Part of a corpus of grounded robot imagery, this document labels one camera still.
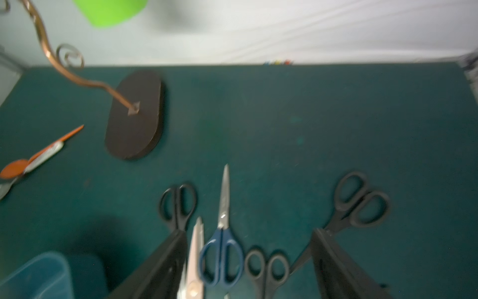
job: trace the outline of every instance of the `scissor finger loop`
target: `scissor finger loop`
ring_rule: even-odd
[[[364,222],[360,220],[360,217],[359,217],[360,211],[364,209],[365,206],[374,198],[381,199],[381,201],[384,204],[381,214],[377,215],[377,217],[370,222]],[[367,227],[372,227],[372,226],[381,224],[385,220],[385,217],[390,212],[390,203],[391,203],[390,198],[385,192],[375,190],[368,193],[367,195],[364,196],[362,202],[350,213],[350,217],[349,217],[350,224],[358,228],[367,228]]]
[[[168,217],[165,213],[165,210],[164,210],[164,205],[166,204],[166,196],[168,194],[171,193],[171,200],[172,200],[172,205],[173,205],[173,211],[171,213],[171,216]],[[161,199],[159,200],[159,205],[158,205],[158,213],[159,215],[161,216],[161,218],[163,218],[165,221],[169,221],[169,220],[172,220],[174,219],[175,217],[175,203],[174,203],[174,197],[175,197],[175,187],[170,187],[168,189],[166,189],[165,192],[163,192],[163,194],[161,195]]]
[[[274,277],[274,273],[272,272],[272,264],[275,260],[279,260],[282,265],[284,266],[284,275],[280,279],[276,279]],[[266,283],[274,283],[277,287],[283,285],[287,279],[289,278],[289,262],[282,254],[275,254],[273,255],[269,261],[267,262],[267,281]]]
[[[179,196],[179,204],[180,204],[180,207],[183,207],[182,194],[181,194],[181,191],[182,191],[182,190],[188,190],[189,193],[191,193],[191,196],[193,197],[193,205],[192,205],[191,210],[190,210],[187,214],[183,214],[184,216],[186,216],[187,218],[189,218],[189,217],[193,214],[193,212],[194,212],[194,210],[195,210],[195,208],[196,208],[196,205],[197,205],[196,190],[194,189],[193,186],[191,186],[191,185],[189,185],[189,184],[186,184],[186,183],[182,184],[182,185],[179,187],[179,191],[178,191],[179,194],[178,194],[178,196]]]
[[[257,256],[261,263],[261,269],[259,270],[258,274],[252,273],[251,268],[249,266],[249,260],[253,255]],[[245,264],[244,267],[246,268],[246,274],[249,275],[252,279],[257,280],[264,275],[264,271],[266,270],[266,261],[265,261],[264,255],[259,250],[257,249],[250,250],[249,253],[247,253],[247,256],[244,260],[244,264]]]
[[[344,202],[340,198],[340,193],[342,192],[344,184],[350,179],[351,177],[357,177],[361,181],[360,188],[351,196],[350,200]],[[369,189],[369,183],[367,180],[367,176],[360,172],[360,171],[352,171],[346,174],[337,184],[337,187],[334,192],[334,205],[335,208],[340,212],[349,211],[367,192]]]

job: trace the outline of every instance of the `copper lamp stem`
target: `copper lamp stem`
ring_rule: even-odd
[[[92,81],[92,80],[84,79],[70,72],[67,68],[65,68],[63,64],[61,63],[59,54],[60,54],[60,48],[62,46],[67,46],[67,45],[65,44],[60,45],[57,48],[56,54],[55,54],[55,52],[52,50],[50,43],[48,41],[48,37],[46,35],[46,30],[45,30],[45,26],[43,24],[42,18],[40,17],[40,14],[38,13],[35,6],[30,2],[30,0],[19,0],[19,1],[23,4],[25,9],[27,10],[28,14],[30,15],[33,21],[33,24],[35,25],[36,34],[38,35],[38,40],[40,42],[40,47],[45,53],[46,58],[50,61],[53,67],[56,68],[58,72],[60,72],[63,76],[67,77],[68,79],[70,79],[71,81],[75,82],[78,85],[86,86],[86,87],[101,88],[106,90],[110,95],[112,95],[121,104],[123,104],[126,108],[128,108],[128,115],[137,114],[139,112],[139,103],[135,103],[135,104],[130,103],[126,98],[124,98],[124,96],[122,96],[119,92],[114,90],[110,85],[101,81]],[[5,0],[5,3],[6,3],[5,11],[8,12],[8,10],[10,10],[10,4],[8,3],[8,0]],[[84,66],[83,57],[76,49],[74,49],[73,53],[67,53],[65,55],[65,61],[68,64],[69,64],[69,61],[68,61],[69,56],[76,56],[77,58],[79,57],[81,59],[80,67]]]

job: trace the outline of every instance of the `scissors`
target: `scissors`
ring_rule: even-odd
[[[189,258],[184,263],[176,299],[204,299],[204,284],[197,272],[197,258],[204,246],[204,226],[201,217],[196,220],[189,247]]]
[[[340,193],[345,182],[352,177],[357,177],[361,181],[361,187],[355,192],[354,195],[352,195],[349,201],[344,202],[340,199]],[[359,213],[375,197],[382,200],[384,203],[384,208],[372,221],[364,222],[360,219]],[[331,236],[350,226],[357,228],[368,228],[381,224],[390,212],[390,198],[382,191],[370,190],[369,181],[364,173],[352,171],[346,174],[337,184],[334,192],[334,207],[335,210],[334,214],[332,215],[332,219],[324,228],[325,231]],[[302,254],[292,264],[291,275],[297,269],[307,263],[311,257],[310,247],[307,245]]]
[[[204,273],[202,264],[205,262],[206,251],[209,247],[216,247],[216,265],[214,271],[214,279],[209,281]],[[232,282],[227,279],[227,248],[232,246],[239,257],[239,271]],[[239,243],[232,236],[231,229],[229,228],[229,165],[224,167],[224,173],[222,176],[221,197],[219,201],[219,221],[217,223],[217,229],[212,235],[211,239],[204,245],[201,253],[199,254],[199,261],[197,269],[201,280],[208,286],[213,287],[219,281],[225,288],[230,288],[235,285],[242,275],[244,270],[244,253]]]
[[[249,267],[249,260],[253,255],[257,256],[261,262],[261,270],[257,275],[253,274]],[[285,268],[284,276],[280,279],[276,279],[272,273],[272,264],[275,260],[280,261]],[[256,299],[272,299],[275,290],[289,278],[289,263],[285,256],[280,253],[271,256],[266,264],[264,254],[259,249],[251,249],[246,255],[244,264],[246,274],[251,278],[256,289]]]
[[[193,206],[189,213],[183,214],[183,211],[185,210],[183,207],[183,190],[188,190],[189,193],[193,196]],[[171,216],[168,217],[165,213],[164,205],[166,203],[166,198],[167,195],[171,195],[171,200],[173,201],[173,212],[171,213]],[[184,183],[181,186],[171,186],[169,187],[163,195],[161,195],[161,199],[159,201],[158,205],[158,212],[159,212],[159,217],[166,222],[166,225],[168,226],[169,230],[171,232],[175,230],[182,230],[186,231],[186,225],[187,221],[189,218],[191,218],[191,215],[193,214],[194,210],[196,209],[197,206],[197,196],[196,196],[196,191],[194,190],[194,187]]]

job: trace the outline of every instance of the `lamp base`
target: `lamp base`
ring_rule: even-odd
[[[113,98],[106,127],[105,145],[119,159],[138,159],[157,145],[163,133],[164,87],[151,70],[140,70],[124,78],[116,91],[140,111],[131,115]]]

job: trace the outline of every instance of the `table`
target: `table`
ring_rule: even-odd
[[[80,73],[116,86],[135,69]],[[164,134],[137,161],[105,149],[107,93],[52,68],[23,75],[0,107],[0,165],[85,128],[0,202],[0,278],[44,251],[94,253],[114,288],[169,234],[157,203],[172,183],[197,188],[189,240],[197,216],[210,238],[229,163],[230,225],[246,252],[280,249],[292,263],[358,169],[393,206],[382,225],[337,236],[351,257],[395,298],[478,295],[478,109],[456,64],[153,69],[167,86]],[[245,275],[230,291],[253,294]],[[274,298],[318,297],[309,263]]]

